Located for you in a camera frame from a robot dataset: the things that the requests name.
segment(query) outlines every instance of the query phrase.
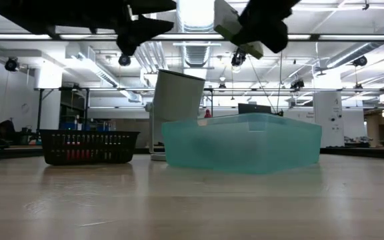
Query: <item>ceiling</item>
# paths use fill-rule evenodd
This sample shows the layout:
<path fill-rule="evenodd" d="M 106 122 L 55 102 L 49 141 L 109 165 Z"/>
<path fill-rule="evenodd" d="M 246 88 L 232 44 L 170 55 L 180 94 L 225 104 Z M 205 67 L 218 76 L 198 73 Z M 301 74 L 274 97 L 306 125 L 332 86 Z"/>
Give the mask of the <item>ceiling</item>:
<path fill-rule="evenodd" d="M 241 12 L 247 1 L 229 0 L 230 4 Z M 384 27 L 384 0 L 370 1 L 370 8 L 366 11 L 360 9 L 364 0 L 302 0 L 293 10 L 292 16 L 285 20 L 290 33 L 378 33 Z M 191 9 L 199 15 L 199 8 Z M 176 12 L 158 13 L 158 19 L 176 22 Z M 58 27 L 60 33 L 89 33 L 88 29 L 73 27 Z M 0 33 L 25 33 L 26 30 L 0 16 Z M 102 32 L 112 30 L 100 29 Z M 141 66 L 132 57 L 128 67 L 120 67 L 118 56 L 121 52 L 114 42 L 82 42 L 96 52 L 96 62 L 104 66 L 120 81 L 127 79 L 123 85 L 126 87 L 140 87 Z M 174 42 L 162 42 L 165 60 L 172 71 L 183 71 L 184 65 L 181 58 L 180 47 L 173 46 Z M 100 87 L 101 80 L 90 70 L 73 64 L 72 59 L 65 58 L 67 43 L 58 42 L 0 42 L 0 50 L 4 49 L 38 49 L 64 64 L 69 73 L 63 75 L 64 81 L 75 81 L 88 87 Z M 308 64 L 312 60 L 330 58 L 353 46 L 354 43 L 290 43 L 288 47 L 278 54 L 264 48 L 264 57 L 255 59 L 247 58 L 238 73 L 233 73 L 230 66 L 231 56 L 236 47 L 228 42 L 220 42 L 218 46 L 211 47 L 209 66 L 207 66 L 207 86 L 216 85 L 220 77 L 225 77 L 226 82 L 234 82 L 234 87 L 251 87 L 260 80 L 265 87 L 278 87 L 288 83 L 288 76 Z M 352 87 L 355 81 L 382 76 L 384 74 L 384 46 L 365 55 L 368 64 L 365 67 L 355 68 L 344 65 L 336 69 L 342 76 L 342 84 Z M 301 76 L 306 83 L 311 82 L 312 74 Z M 384 79 L 366 86 L 368 88 L 384 87 Z"/>

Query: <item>computer monitor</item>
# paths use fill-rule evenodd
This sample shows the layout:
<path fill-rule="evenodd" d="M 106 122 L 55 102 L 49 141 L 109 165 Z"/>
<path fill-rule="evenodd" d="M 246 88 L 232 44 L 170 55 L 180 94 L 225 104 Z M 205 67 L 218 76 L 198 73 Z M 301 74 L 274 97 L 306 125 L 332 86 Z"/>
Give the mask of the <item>computer monitor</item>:
<path fill-rule="evenodd" d="M 270 106 L 238 103 L 238 113 L 272 113 Z"/>

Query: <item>plastic storage container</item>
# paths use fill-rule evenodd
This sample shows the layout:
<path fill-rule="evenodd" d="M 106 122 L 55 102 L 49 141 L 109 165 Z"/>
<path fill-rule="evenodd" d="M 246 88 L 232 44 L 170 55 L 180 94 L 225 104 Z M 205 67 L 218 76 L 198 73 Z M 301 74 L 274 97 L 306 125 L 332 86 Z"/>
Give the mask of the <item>plastic storage container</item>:
<path fill-rule="evenodd" d="M 139 132 L 40 130 L 45 162 L 50 165 L 127 163 Z"/>
<path fill-rule="evenodd" d="M 168 164 L 271 173 L 318 162 L 321 126 L 265 113 L 163 124 Z"/>

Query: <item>metal pole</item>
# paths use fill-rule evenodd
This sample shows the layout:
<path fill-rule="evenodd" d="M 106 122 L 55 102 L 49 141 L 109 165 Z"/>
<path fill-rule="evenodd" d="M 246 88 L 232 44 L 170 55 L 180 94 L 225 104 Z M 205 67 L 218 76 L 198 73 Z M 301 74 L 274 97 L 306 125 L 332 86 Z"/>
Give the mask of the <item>metal pole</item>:
<path fill-rule="evenodd" d="M 214 114 L 213 114 L 213 90 L 210 90 L 211 92 L 211 116 L 214 117 Z"/>
<path fill-rule="evenodd" d="M 84 116 L 84 130 L 87 130 L 87 124 L 88 124 L 88 104 L 90 100 L 90 89 L 87 89 L 87 96 L 85 97 L 85 116 Z"/>
<path fill-rule="evenodd" d="M 44 93 L 44 89 L 40 89 L 39 90 L 37 134 L 39 134 L 39 129 L 41 127 L 41 108 L 43 105 L 43 93 Z"/>

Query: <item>black plastic basket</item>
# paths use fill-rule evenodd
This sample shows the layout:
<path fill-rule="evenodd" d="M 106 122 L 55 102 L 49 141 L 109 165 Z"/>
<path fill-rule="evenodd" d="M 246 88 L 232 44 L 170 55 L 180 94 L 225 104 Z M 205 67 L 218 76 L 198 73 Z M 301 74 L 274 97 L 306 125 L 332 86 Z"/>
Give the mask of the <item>black plastic basket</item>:
<path fill-rule="evenodd" d="M 40 130 L 50 165 L 128 163 L 140 132 Z"/>

